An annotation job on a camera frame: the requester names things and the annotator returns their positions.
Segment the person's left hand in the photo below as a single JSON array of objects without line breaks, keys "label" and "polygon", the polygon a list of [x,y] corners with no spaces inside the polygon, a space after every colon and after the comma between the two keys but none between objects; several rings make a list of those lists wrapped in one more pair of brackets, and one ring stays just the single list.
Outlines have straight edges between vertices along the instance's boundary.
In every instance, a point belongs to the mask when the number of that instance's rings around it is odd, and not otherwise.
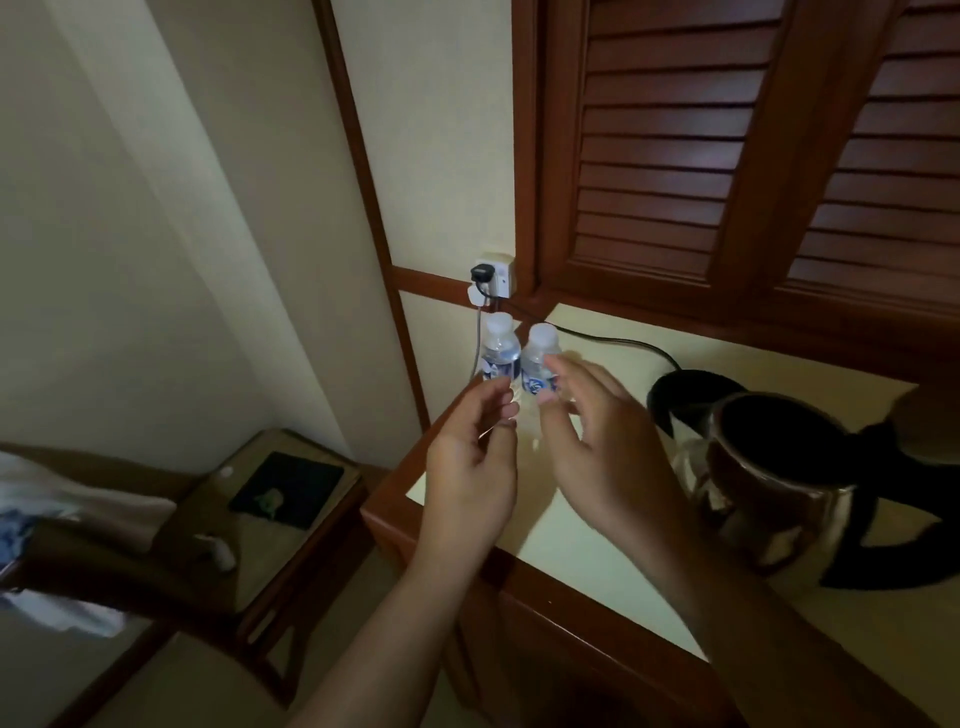
[{"label": "person's left hand", "polygon": [[472,577],[503,532],[516,503],[513,398],[507,377],[481,382],[430,446],[417,561]]}]

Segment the wooden shutter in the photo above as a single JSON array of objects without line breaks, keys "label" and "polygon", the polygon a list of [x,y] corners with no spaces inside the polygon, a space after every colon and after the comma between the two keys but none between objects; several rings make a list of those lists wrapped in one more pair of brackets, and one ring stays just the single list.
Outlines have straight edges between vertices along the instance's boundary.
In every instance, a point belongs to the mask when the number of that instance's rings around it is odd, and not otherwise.
[{"label": "wooden shutter", "polygon": [[550,4],[540,274],[710,306],[711,256],[784,0]]},{"label": "wooden shutter", "polygon": [[960,352],[960,3],[897,20],[768,321]]}]

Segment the white cloth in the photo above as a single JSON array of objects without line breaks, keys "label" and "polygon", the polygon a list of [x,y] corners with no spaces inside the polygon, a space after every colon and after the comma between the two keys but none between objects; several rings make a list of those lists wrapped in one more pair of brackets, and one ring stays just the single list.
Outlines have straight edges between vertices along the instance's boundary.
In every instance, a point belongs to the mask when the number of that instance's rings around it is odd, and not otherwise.
[{"label": "white cloth", "polygon": [[[162,497],[90,488],[18,455],[0,452],[0,512],[7,510],[72,521],[128,550],[146,553],[177,505]],[[99,604],[29,590],[0,597],[26,617],[61,632],[72,628],[115,637],[126,625],[123,612]]]},{"label": "white cloth", "polygon": [[0,511],[72,521],[120,546],[146,553],[177,510],[174,501],[89,488],[35,462],[0,452]]}]

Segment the blue label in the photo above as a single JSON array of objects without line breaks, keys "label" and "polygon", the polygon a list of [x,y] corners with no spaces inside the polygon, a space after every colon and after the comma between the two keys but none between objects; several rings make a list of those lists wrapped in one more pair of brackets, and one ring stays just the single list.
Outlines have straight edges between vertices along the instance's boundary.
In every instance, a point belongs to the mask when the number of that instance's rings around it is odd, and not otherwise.
[{"label": "blue label", "polygon": [[516,379],[520,371],[520,360],[508,362],[506,364],[495,364],[487,359],[481,359],[480,371],[483,372],[484,379],[496,379],[498,376],[508,376],[510,379]]},{"label": "blue label", "polygon": [[526,372],[523,373],[523,388],[532,395],[535,395],[541,389],[549,389],[553,392],[557,391],[557,383],[554,381],[554,377],[547,379],[539,379],[535,376],[530,376]]}]

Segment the kettle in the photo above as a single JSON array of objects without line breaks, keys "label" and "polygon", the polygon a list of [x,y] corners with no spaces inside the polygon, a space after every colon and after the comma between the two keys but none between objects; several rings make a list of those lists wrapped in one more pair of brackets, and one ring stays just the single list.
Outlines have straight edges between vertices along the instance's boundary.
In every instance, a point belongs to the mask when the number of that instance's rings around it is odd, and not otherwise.
[{"label": "kettle", "polygon": [[[908,589],[960,573],[955,394],[918,387],[883,422],[851,433],[805,402],[681,370],[658,379],[647,408],[669,438],[692,430],[674,469],[704,523],[795,595],[817,584]],[[911,542],[864,546],[880,498],[939,520]]]}]

